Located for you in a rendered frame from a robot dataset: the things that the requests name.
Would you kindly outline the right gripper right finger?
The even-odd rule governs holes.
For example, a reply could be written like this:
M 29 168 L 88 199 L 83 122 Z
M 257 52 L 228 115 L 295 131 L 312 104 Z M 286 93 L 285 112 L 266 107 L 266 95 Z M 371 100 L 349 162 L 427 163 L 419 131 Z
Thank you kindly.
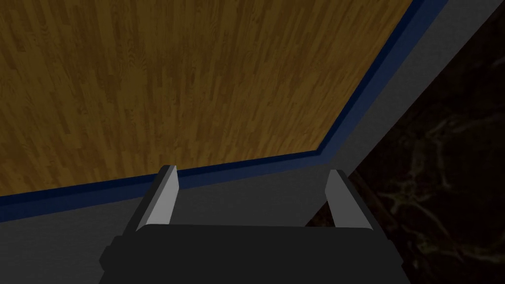
M 336 227 L 384 231 L 342 170 L 330 170 L 325 195 Z

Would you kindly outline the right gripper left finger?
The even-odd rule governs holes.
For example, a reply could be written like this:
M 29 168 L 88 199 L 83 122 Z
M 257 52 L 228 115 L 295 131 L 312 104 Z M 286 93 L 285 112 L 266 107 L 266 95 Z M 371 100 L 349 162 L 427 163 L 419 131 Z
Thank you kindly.
M 169 224 L 178 191 L 177 167 L 175 165 L 162 166 L 135 209 L 123 234 L 131 234 L 145 225 Z

